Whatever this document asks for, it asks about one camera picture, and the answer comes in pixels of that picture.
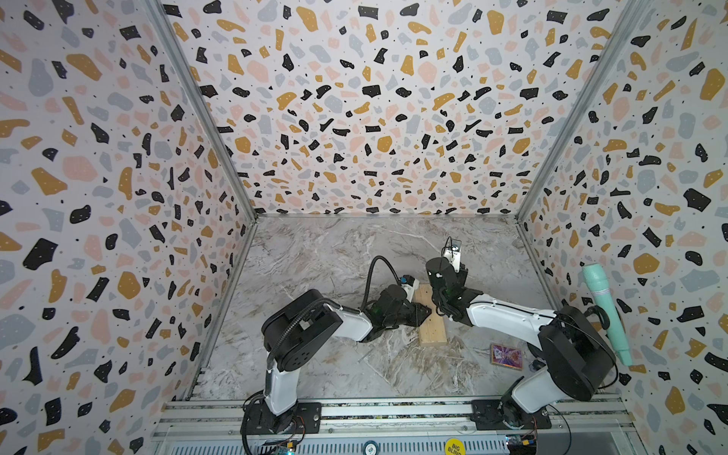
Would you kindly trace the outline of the light wooden block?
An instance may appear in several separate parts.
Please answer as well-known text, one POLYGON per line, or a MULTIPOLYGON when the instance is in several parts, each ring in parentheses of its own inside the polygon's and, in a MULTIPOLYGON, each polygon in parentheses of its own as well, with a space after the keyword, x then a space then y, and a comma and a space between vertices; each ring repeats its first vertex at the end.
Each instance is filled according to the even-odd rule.
POLYGON ((441 347, 447 345, 447 333, 444 319, 438 315, 437 306, 432 301, 432 288, 429 284, 421 284, 414 294, 417 303, 431 310, 430 316, 419 326, 419 344, 422 347, 441 347))

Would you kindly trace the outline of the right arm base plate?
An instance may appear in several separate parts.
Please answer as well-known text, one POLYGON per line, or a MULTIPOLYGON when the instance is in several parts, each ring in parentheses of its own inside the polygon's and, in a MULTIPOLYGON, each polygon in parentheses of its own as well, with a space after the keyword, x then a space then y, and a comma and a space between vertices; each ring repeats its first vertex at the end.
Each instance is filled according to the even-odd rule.
POLYGON ((512 400, 481 399, 471 402, 470 420, 477 430, 551 430, 547 411, 527 413, 512 400))

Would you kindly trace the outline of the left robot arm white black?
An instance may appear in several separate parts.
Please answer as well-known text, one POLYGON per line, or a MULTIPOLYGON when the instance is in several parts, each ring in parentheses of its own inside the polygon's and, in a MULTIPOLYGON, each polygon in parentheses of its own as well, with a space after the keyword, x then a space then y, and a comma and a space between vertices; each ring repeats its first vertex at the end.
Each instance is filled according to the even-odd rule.
POLYGON ((432 314, 413 301, 416 284, 391 284, 362 309, 344 306, 310 289, 265 321, 262 327, 267 367, 264 398, 279 417, 298 404, 300 369, 332 337, 367 343, 385 332, 420 327, 432 314))

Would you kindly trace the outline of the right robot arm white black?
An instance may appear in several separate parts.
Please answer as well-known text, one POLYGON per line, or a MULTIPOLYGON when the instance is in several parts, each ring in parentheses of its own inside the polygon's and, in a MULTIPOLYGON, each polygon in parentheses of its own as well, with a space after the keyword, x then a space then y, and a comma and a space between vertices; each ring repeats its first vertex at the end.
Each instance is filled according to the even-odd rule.
POLYGON ((612 348, 578 309, 538 310, 504 303, 466 287, 466 271, 456 271, 444 257, 427 261, 426 271, 439 313, 523 340, 544 361, 534 375, 516 381, 500 399, 498 416, 508 428, 524 428, 561 399, 591 400, 617 367, 612 348))

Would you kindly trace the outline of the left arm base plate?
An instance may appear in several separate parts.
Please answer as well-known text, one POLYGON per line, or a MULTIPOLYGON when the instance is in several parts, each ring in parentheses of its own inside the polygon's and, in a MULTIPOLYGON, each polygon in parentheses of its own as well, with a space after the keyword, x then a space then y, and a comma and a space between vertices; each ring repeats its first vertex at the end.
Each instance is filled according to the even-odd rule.
POLYGON ((317 434, 322 422, 322 403, 297 402, 281 415, 274 414, 263 398, 255 398, 244 406, 241 435, 274 435, 295 431, 317 434))

